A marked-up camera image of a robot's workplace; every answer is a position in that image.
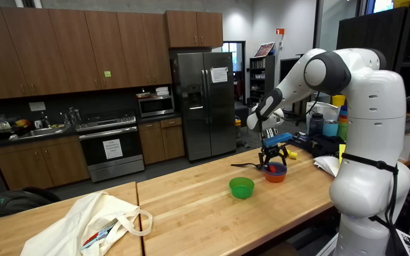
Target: refrigerator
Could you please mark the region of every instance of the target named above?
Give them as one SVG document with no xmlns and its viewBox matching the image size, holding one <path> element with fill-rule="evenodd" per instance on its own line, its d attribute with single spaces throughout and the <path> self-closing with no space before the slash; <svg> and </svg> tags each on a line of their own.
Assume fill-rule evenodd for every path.
<svg viewBox="0 0 410 256">
<path fill-rule="evenodd" d="M 232 54 L 176 52 L 172 72 L 187 159 L 234 151 Z"/>
</svg>

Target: floor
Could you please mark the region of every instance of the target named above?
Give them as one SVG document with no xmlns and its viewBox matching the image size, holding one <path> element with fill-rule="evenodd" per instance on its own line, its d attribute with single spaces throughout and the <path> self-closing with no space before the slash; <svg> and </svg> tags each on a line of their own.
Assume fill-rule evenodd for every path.
<svg viewBox="0 0 410 256">
<path fill-rule="evenodd" d="M 296 131 L 304 131 L 304 122 L 300 122 L 296 125 L 296 119 L 286 119 L 286 122 L 281 125 L 279 132 L 296 132 Z M 259 134 L 247 129 L 246 126 L 242 126 L 236 132 L 236 141 L 237 141 L 237 152 L 243 152 L 247 149 L 259 148 L 260 146 L 260 138 Z M 146 179 L 152 179 L 156 176 L 168 175 L 185 168 L 190 168 L 195 165 L 200 165 L 207 161 L 213 161 L 216 158 L 209 158 L 205 161 L 197 162 L 189 162 L 186 158 L 165 161 L 153 165 L 148 165 L 143 172 L 125 175 L 121 178 L 91 183 L 89 180 L 71 183 L 61 188 L 51 189 L 54 193 L 56 193 L 61 199 L 89 193 L 93 190 L 116 186 L 126 182 L 142 182 Z M 269 243 L 249 252 L 247 254 L 300 254 L 300 256 L 310 256 L 316 254 L 331 237 L 336 232 L 336 212 L 326 212 L 310 222 L 306 223 L 298 230 L 291 230 L 287 235 L 283 235 L 280 237 L 271 239 Z"/>
</svg>

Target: wooden tabletop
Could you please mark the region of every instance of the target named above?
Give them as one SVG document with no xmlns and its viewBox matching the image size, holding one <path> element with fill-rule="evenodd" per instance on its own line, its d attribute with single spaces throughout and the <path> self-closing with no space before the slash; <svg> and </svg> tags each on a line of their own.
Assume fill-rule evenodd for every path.
<svg viewBox="0 0 410 256">
<path fill-rule="evenodd" d="M 105 190 L 109 195 L 136 205 L 136 188 L 133 182 Z M 25 240 L 61 219 L 78 198 L 0 217 L 0 254 L 19 254 Z M 142 254 L 140 239 L 125 235 L 108 250 L 108 254 Z"/>
<path fill-rule="evenodd" d="M 240 254 L 331 208 L 331 178 L 307 152 L 289 149 L 298 156 L 287 161 L 281 183 L 253 166 L 230 166 L 257 162 L 257 149 L 136 183 L 139 206 L 153 215 L 145 254 Z M 254 182 L 252 198 L 230 195 L 234 176 Z"/>
</svg>

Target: small bowl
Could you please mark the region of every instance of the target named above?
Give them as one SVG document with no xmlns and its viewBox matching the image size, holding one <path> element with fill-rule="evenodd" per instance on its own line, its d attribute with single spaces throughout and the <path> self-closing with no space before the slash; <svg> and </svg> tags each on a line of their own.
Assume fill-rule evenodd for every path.
<svg viewBox="0 0 410 256">
<path fill-rule="evenodd" d="M 246 199 L 252 196 L 253 192 L 253 180 L 237 176 L 229 182 L 232 195 L 237 199 Z"/>
<path fill-rule="evenodd" d="M 263 168 L 263 176 L 266 180 L 280 183 L 286 178 L 287 168 L 279 162 L 269 162 L 269 169 Z"/>
</svg>

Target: oven handle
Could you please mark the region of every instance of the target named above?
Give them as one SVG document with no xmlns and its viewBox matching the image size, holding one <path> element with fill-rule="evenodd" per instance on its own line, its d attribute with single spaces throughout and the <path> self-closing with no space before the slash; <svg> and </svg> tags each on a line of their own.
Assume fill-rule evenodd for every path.
<svg viewBox="0 0 410 256">
<path fill-rule="evenodd" d="M 136 132 L 136 126 L 102 131 L 102 132 L 95 132 L 95 134 L 85 134 L 85 135 L 79 135 L 78 139 L 86 141 L 86 139 L 92 139 L 92 138 L 102 138 L 102 136 L 111 136 L 111 135 L 126 134 L 126 132 Z"/>
</svg>

